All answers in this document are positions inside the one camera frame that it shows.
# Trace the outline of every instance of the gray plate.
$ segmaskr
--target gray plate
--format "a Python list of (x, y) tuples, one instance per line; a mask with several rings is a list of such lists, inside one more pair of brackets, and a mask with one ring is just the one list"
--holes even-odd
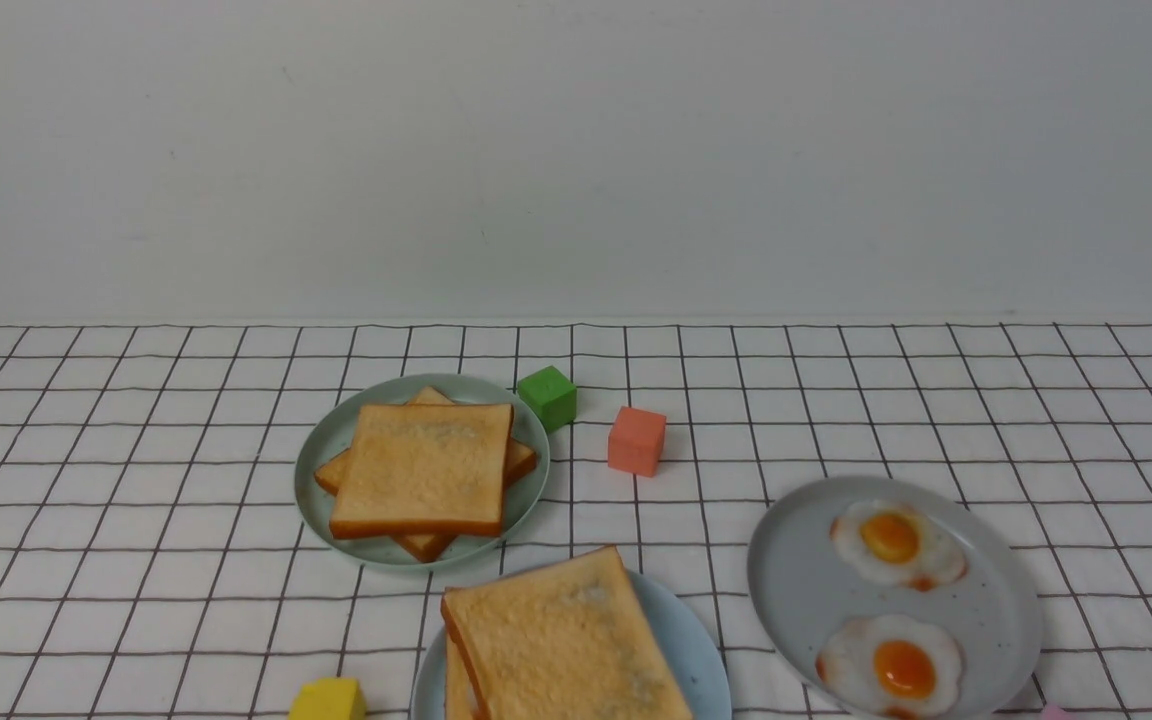
[[(838, 559), (829, 524), (851, 502), (908, 502), (963, 546), (968, 574), (931, 592), (879, 588)], [(1033, 581), (1011, 548), (958, 505), (890, 478), (828, 478), (796, 488), (763, 516), (750, 541), (749, 589), (776, 651), (817, 691), (857, 717), (820, 684), (814, 658), (848, 617), (902, 612), (941, 626), (963, 647), (958, 702), (941, 720), (983, 717), (1024, 688), (1043, 646)]]
[[(690, 607), (662, 584), (630, 570), (634, 592), (652, 626), (660, 652), (696, 720), (732, 720), (732, 689), (722, 657), (708, 630)], [(444, 720), (447, 687), (447, 630), (430, 643), (420, 674), (412, 687), (411, 720)]]
[[(359, 541), (339, 541), (328, 530), (334, 498), (314, 482), (314, 469), (333, 460), (353, 442), (353, 430), (358, 424), (358, 410), (365, 404), (402, 404), (411, 400), (420, 388), (434, 386), (445, 396), (456, 402), (477, 404), (513, 404), (513, 437), (536, 450), (536, 469), (524, 479), (515, 483), (503, 497), (503, 532), (498, 538), (461, 536), (433, 562), (420, 562), (389, 538), (369, 538)], [(296, 458), (296, 505), (305, 524), (316, 536), (349, 558), (366, 562), (374, 568), (393, 570), (430, 571), (457, 564), (483, 555), (515, 533), (515, 530), (531, 515), (536, 502), (545, 491), (550, 478), (550, 437), (545, 433), (540, 418), (517, 395), (493, 382), (468, 376), (422, 374), (407, 376), (393, 381), (379, 382), (326, 414), (311, 430), (301, 455)]]

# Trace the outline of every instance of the egg white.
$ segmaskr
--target egg white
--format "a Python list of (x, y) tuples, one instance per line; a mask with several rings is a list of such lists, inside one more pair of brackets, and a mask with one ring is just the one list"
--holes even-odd
[[(861, 525), (874, 515), (895, 511), (914, 524), (918, 533), (918, 552), (905, 562), (879, 559), (861, 538)], [(829, 529), (829, 539), (838, 556), (850, 564), (862, 578), (878, 585), (910, 585), (932, 589), (955, 582), (967, 574), (968, 561), (954, 537), (909, 505), (887, 500), (863, 500), (847, 506)]]
[[(879, 683), (874, 652), (888, 641), (905, 641), (927, 653), (935, 669), (935, 688), (929, 697), (896, 697)], [(909, 717), (935, 717), (958, 700), (963, 653), (941, 626), (896, 614), (856, 617), (847, 620), (824, 644), (817, 657), (817, 673), (840, 700), (870, 714), (887, 715), (899, 710)]]

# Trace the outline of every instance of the plate rim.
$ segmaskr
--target plate rim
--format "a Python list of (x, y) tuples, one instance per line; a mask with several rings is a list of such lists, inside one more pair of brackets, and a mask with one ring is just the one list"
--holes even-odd
[[(558, 564), (558, 562), (563, 562), (563, 561), (562, 560), (558, 560), (556, 562), (545, 562), (545, 564), (529, 566), (529, 568), (521, 568), (518, 570), (513, 570), (511, 573), (507, 573), (505, 575), (500, 575), (500, 577), (498, 577), (498, 578), (486, 579), (486, 582), (495, 582), (495, 579), (510, 578), (510, 577), (513, 577), (513, 575), (518, 575), (518, 574), (526, 573), (526, 571), (530, 571), (530, 570), (540, 570), (541, 568), (548, 568), (548, 566), (551, 566), (551, 564)], [(700, 632), (704, 634), (705, 639), (708, 639), (708, 647), (713, 649), (714, 655), (718, 659), (718, 666), (721, 667), (721, 669), (722, 669), (722, 673), (719, 674), (719, 676), (721, 676), (723, 696), (726, 696), (726, 702), (723, 703), (723, 707), (726, 707), (726, 712), (723, 713), (722, 719), (718, 719), (718, 720), (732, 720), (732, 718), (735, 717), (735, 714), (736, 714), (736, 708), (735, 708), (735, 705), (733, 705), (733, 703), (732, 703), (732, 680), (727, 679), (727, 660), (723, 659), (722, 651), (718, 650), (718, 643), (714, 642), (713, 637), (710, 637), (708, 628), (705, 628), (705, 624), (703, 623), (703, 621), (700, 621), (700, 616), (696, 615), (696, 612), (692, 611), (691, 607), (689, 605), (687, 605), (687, 602), (684, 602), (684, 600), (682, 600), (682, 598), (679, 597), (679, 594), (676, 592), (673, 592), (672, 589), (668, 588), (668, 585), (664, 584), (659, 579), (655, 579), (653, 577), (650, 577), (650, 575), (647, 575), (645, 573), (639, 573), (639, 571), (632, 570), (630, 568), (626, 568), (626, 573), (630, 574), (631, 579), (634, 579), (634, 577), (637, 577), (637, 579), (643, 579), (643, 582), (645, 582), (649, 585), (652, 585), (652, 588), (657, 589), (657, 591), (662, 592), (662, 593), (667, 594), (668, 597), (673, 598), (673, 601), (677, 602), (682, 607), (682, 609), (687, 611), (687, 615), (691, 619), (692, 623), (696, 623), (696, 626), (698, 626), (698, 629), (700, 630)], [(446, 624), (444, 624), (442, 628), (439, 628), (438, 632), (434, 632), (434, 637), (431, 638), (430, 642), (429, 642), (429, 647), (425, 647), (425, 650), (424, 650), (425, 657), (424, 657), (424, 659), (420, 660), (420, 667), (417, 667), (416, 679), (412, 682), (411, 696), (408, 697), (408, 700), (407, 700), (408, 719), (410, 719), (410, 720), (425, 720), (425, 719), (422, 719), (422, 717), (417, 717), (416, 715), (416, 691), (417, 691), (417, 689), (420, 688), (420, 680), (424, 679), (425, 674), (429, 673), (429, 670), (430, 670), (429, 667), (430, 667), (430, 662), (431, 662), (431, 660), (430, 660), (431, 657), (439, 655), (440, 652), (442, 652), (442, 653), (447, 652), (447, 650), (445, 650), (445, 643), (447, 643), (447, 626)], [(444, 683), (447, 682), (447, 680), (445, 680), (445, 673), (447, 673), (447, 670), (444, 670)], [(447, 712), (444, 712), (444, 720), (447, 720)]]
[[(306, 448), (308, 446), (310, 446), (311, 438), (314, 438), (314, 434), (320, 432), (324, 423), (326, 423), (329, 416), (332, 416), (332, 414), (334, 414), (338, 409), (340, 409), (341, 406), (346, 406), (348, 404), (348, 402), (354, 401), (356, 397), (359, 397), (362, 395), (367, 395), (367, 393), (377, 392), (379, 388), (384, 388), (385, 386), (389, 386), (389, 384), (396, 384), (396, 382), (419, 384), (420, 387), (426, 387), (426, 386), (435, 387), (437, 382), (479, 384), (479, 386), (484, 388), (491, 388), (493, 392), (500, 392), (503, 393), (503, 395), (511, 397), (511, 403), (513, 406), (515, 406), (515, 412), (517, 414), (520, 409), (524, 411), (526, 416), (530, 416), (530, 419), (532, 423), (535, 423), (535, 426), (540, 430), (540, 438), (543, 439), (543, 442), (540, 442), (539, 445), (541, 447), (532, 448), (532, 450), (536, 450), (536, 454), (538, 454), (539, 462), (538, 464), (536, 464), (536, 469), (531, 470), (531, 473), (526, 473), (526, 477), (530, 477), (530, 475), (540, 473), (540, 487), (538, 488), (538, 491), (536, 491), (536, 497), (531, 498), (531, 502), (526, 506), (526, 509), (522, 513), (522, 515), (518, 516), (518, 520), (515, 521), (515, 523), (513, 523), (508, 528), (503, 528), (502, 532), (500, 532), (498, 537), (486, 538), (488, 539), (488, 541), (485, 541), (484, 544), (480, 544), (479, 547), (475, 547), (473, 550), (463, 553), (463, 555), (456, 555), (455, 558), (439, 558), (430, 562), (420, 562), (420, 561), (387, 562), (384, 560), (370, 560), (357, 556), (355, 555), (355, 553), (348, 552), (347, 550), (339, 547), (338, 541), (335, 541), (335, 538), (324, 537), (324, 533), (320, 533), (319, 530), (314, 528), (314, 524), (308, 521), (306, 507), (305, 507), (306, 500), (303, 500), (302, 494), (297, 492), (297, 487), (300, 487), (300, 484), (302, 484), (301, 479), (302, 475), (305, 475), (305, 480), (303, 480), (303, 483), (305, 483), (306, 486), (312, 486), (311, 492), (321, 492), (324, 493), (324, 495), (326, 495), (323, 488), (319, 487), (319, 484), (314, 482), (314, 467), (312, 467), (312, 462), (306, 456)], [(414, 391), (412, 396), (416, 395), (416, 392), (419, 392), (419, 389)], [(465, 564), (467, 562), (479, 560), (484, 555), (486, 555), (486, 553), (500, 547), (500, 544), (507, 541), (509, 537), (513, 537), (513, 535), (518, 532), (518, 528), (524, 526), (526, 524), (526, 521), (531, 518), (532, 514), (535, 514), (536, 507), (540, 505), (541, 497), (545, 495), (545, 490), (550, 486), (550, 465), (552, 465), (552, 462), (550, 462), (552, 458), (550, 458), (550, 433), (545, 432), (544, 424), (540, 422), (539, 416), (536, 415), (535, 410), (532, 410), (531, 407), (526, 404), (526, 402), (522, 401), (522, 397), (518, 396), (518, 393), (508, 392), (508, 389), (506, 389), (505, 387), (499, 386), (499, 384), (490, 381), (486, 378), (479, 376), (471, 376), (467, 373), (416, 373), (411, 376), (397, 376), (387, 379), (387, 381), (372, 382), (370, 384), (370, 386), (351, 393), (351, 395), (349, 395), (348, 397), (342, 397), (342, 400), (338, 401), (338, 403), (334, 404), (332, 409), (329, 409), (323, 415), (323, 418), (320, 418), (314, 424), (313, 429), (310, 429), (310, 432), (308, 432), (308, 434), (305, 435), (305, 441), (301, 442), (301, 450), (297, 450), (296, 462), (294, 462), (291, 467), (291, 494), (294, 495), (294, 498), (296, 498), (296, 510), (300, 511), (301, 523), (305, 525), (305, 528), (308, 528), (308, 530), (310, 530), (311, 533), (314, 533), (314, 537), (319, 538), (320, 541), (325, 544), (325, 546), (328, 546), (329, 550), (333, 550), (334, 552), (339, 553), (340, 556), (347, 558), (356, 562), (356, 564), (365, 564), (367, 568), (381, 571), (412, 573), (412, 574), (433, 573), (434, 570), (442, 570), (452, 568), (453, 566), (456, 564)]]
[(1016, 674), (1016, 680), (1014, 683), (1011, 683), (1014, 687), (1010, 689), (1010, 692), (1007, 695), (1007, 697), (1000, 702), (1000, 705), (991, 710), (983, 711), (983, 714), (988, 715), (993, 714), (993, 712), (998, 712), (1001, 707), (1006, 705), (1007, 702), (1010, 702), (1011, 698), (1018, 696), (1018, 694), (1023, 691), (1023, 689), (1025, 688), (1025, 683), (1029, 681), (1030, 676), (1033, 675), (1034, 670), (1037, 669), (1038, 661), (1041, 660), (1043, 657), (1043, 637), (1044, 637), (1043, 602), (1039, 601), (1038, 598), (1038, 588), (1034, 584), (1032, 575), (1029, 574), (1029, 570), (1025, 569), (1025, 566), (1021, 563), (1020, 558), (1016, 556), (1015, 551), (1011, 550), (1010, 544), (1007, 543), (1007, 540), (995, 529), (991, 528), (987, 523), (984, 523), (983, 520), (976, 518), (975, 515), (972, 515), (970, 510), (965, 509), (965, 507), (961, 506), (960, 502), (956, 502), (947, 497), (938, 495), (938, 493), (931, 491), (931, 488), (916, 486), (916, 484), (910, 483), (909, 480), (902, 480), (895, 477), (882, 477), (882, 475), (864, 475), (864, 473), (826, 475), (826, 477), (820, 477), (812, 482), (801, 484), (801, 486), (796, 488), (791, 488), (790, 492), (785, 493), (785, 495), (780, 497), (776, 501), (772, 502), (767, 507), (767, 510), (763, 513), (761, 518), (758, 520), (758, 524), (755, 525), (755, 531), (750, 535), (749, 544), (746, 546), (745, 581), (750, 588), (750, 605), (753, 605), (755, 615), (756, 617), (758, 617), (758, 623), (759, 626), (761, 626), (763, 632), (767, 635), (768, 642), (772, 643), (772, 647), (776, 651), (776, 654), (781, 655), (781, 659), (785, 661), (785, 665), (788, 667), (788, 669), (790, 669), (791, 674), (794, 674), (796, 679), (799, 680), (801, 683), (804, 683), (809, 688), (814, 689), (814, 691), (828, 698), (829, 702), (835, 703), (835, 705), (839, 708), (843, 710), (844, 712), (849, 712), (849, 714), (855, 717), (861, 717), (861, 719), (864, 720), (888, 720), (887, 717), (874, 715), (872, 714), (872, 712), (865, 712), (859, 707), (850, 705), (850, 703), (842, 702), (841, 698), (838, 697), (832, 691), (829, 691), (828, 688), (820, 684), (817, 679), (813, 679), (813, 676), (803, 673), (803, 670), (799, 669), (799, 666), (795, 665), (794, 661), (790, 660), (790, 657), (788, 657), (788, 654), (781, 647), (782, 643), (776, 642), (776, 638), (772, 637), (772, 632), (768, 632), (767, 629), (768, 611), (764, 609), (763, 607), (764, 602), (755, 600), (755, 594), (756, 594), (755, 546), (760, 541), (760, 538), (765, 538), (767, 533), (771, 533), (770, 528), (772, 528), (773, 524), (771, 520), (773, 516), (773, 510), (775, 510), (782, 503), (788, 505), (794, 502), (795, 497), (804, 495), (804, 493), (812, 491), (812, 488), (817, 488), (823, 484), (835, 483), (840, 480), (846, 480), (849, 483), (858, 483), (858, 484), (895, 483), (897, 484), (897, 486), (901, 487), (902, 492), (909, 492), (910, 495), (918, 497), (923, 501), (927, 501), (931, 505), (940, 506), (937, 507), (938, 510), (955, 511), (955, 514), (964, 514), (968, 523), (972, 524), (975, 528), (978, 528), (980, 532), (991, 538), (992, 541), (995, 541), (998, 546), (1005, 548), (1006, 551), (1005, 560), (1002, 560), (1002, 562), (1005, 562), (1006, 564), (1010, 564), (1011, 568), (1018, 571), (1016, 573), (1016, 575), (1018, 575), (1018, 577), (1021, 578), (1021, 583), (1024, 584), (1023, 588), (1011, 588), (1010, 592), (1013, 594), (1021, 596), (1021, 601), (1032, 606), (1032, 609), (1036, 611), (1034, 614), (1036, 623), (1030, 626), (1029, 632), (1026, 634), (1026, 638), (1029, 641), (1028, 644), (1032, 649), (1032, 652), (1029, 652), (1029, 658), (1023, 660), (1023, 662), (1021, 662), (1021, 665), (1024, 666), (1025, 669), (1024, 673)]

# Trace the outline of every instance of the toy block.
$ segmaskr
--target toy block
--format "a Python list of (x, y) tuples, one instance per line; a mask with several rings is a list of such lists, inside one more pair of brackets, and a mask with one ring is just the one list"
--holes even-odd
[(664, 450), (664, 415), (621, 407), (607, 435), (607, 464), (613, 470), (654, 477)]
[(518, 397), (535, 410), (547, 433), (576, 419), (576, 386), (553, 365), (522, 378)]
[(302, 685), (288, 720), (362, 720), (367, 700), (355, 679), (319, 679)]

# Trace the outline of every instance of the toast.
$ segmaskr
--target toast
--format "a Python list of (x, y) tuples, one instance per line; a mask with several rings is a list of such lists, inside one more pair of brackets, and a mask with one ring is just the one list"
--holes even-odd
[(511, 404), (363, 406), (333, 537), (498, 537), (511, 427)]
[[(411, 400), (409, 406), (454, 406), (452, 400), (433, 386), (420, 388)], [(524, 444), (509, 438), (509, 447), (506, 452), (503, 464), (503, 488), (510, 488), (513, 484), (522, 478), (526, 478), (538, 464), (539, 456), (536, 450)], [(333, 460), (314, 470), (314, 482), (324, 488), (328, 495), (335, 495), (340, 488), (340, 483), (344, 482), (344, 473), (349, 465), (349, 448), (341, 450)], [(406, 550), (412, 558), (422, 562), (433, 562), (438, 560), (444, 551), (456, 541), (456, 535), (415, 535), (415, 536), (392, 536), (391, 539), (397, 543), (399, 547)]]
[(461, 660), (461, 647), (447, 638), (447, 685), (444, 694), (444, 720), (483, 720), (473, 685)]
[[(454, 402), (438, 392), (433, 386), (420, 388), (411, 400), (409, 406), (454, 406)], [(526, 473), (536, 469), (536, 450), (524, 444), (509, 438), (509, 450), (503, 461), (503, 484), (506, 487), (526, 477)], [(349, 468), (349, 448), (339, 452), (333, 460), (328, 460), (314, 470), (314, 483), (328, 495), (335, 495), (340, 490), (340, 483), (344, 482), (346, 470)]]
[(614, 547), (444, 593), (483, 720), (692, 720)]

